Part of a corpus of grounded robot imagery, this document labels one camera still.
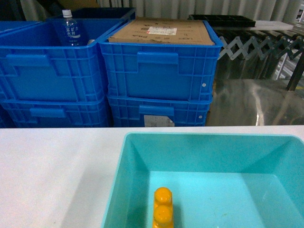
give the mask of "yellow toy block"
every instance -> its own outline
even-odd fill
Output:
[[[172,192],[166,187],[154,192],[152,228],[173,228]]]

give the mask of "plastic water bottle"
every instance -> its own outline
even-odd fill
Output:
[[[81,28],[77,21],[72,18],[72,12],[70,9],[62,10],[64,17],[63,29],[65,34],[66,46],[80,46],[82,45]]]

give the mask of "white curtain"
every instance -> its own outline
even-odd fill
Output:
[[[26,20],[45,20],[49,14],[36,0],[20,0]]]
[[[101,7],[121,7],[121,0],[99,0]],[[140,17],[187,19],[189,14],[242,15],[253,20],[295,21],[302,0],[123,0]]]

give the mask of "black tray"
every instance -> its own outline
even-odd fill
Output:
[[[189,15],[189,20],[206,20],[213,27],[254,27],[256,22],[238,15]]]

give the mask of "white tabletop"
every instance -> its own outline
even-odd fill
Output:
[[[292,134],[304,126],[0,129],[1,228],[100,228],[128,132]]]

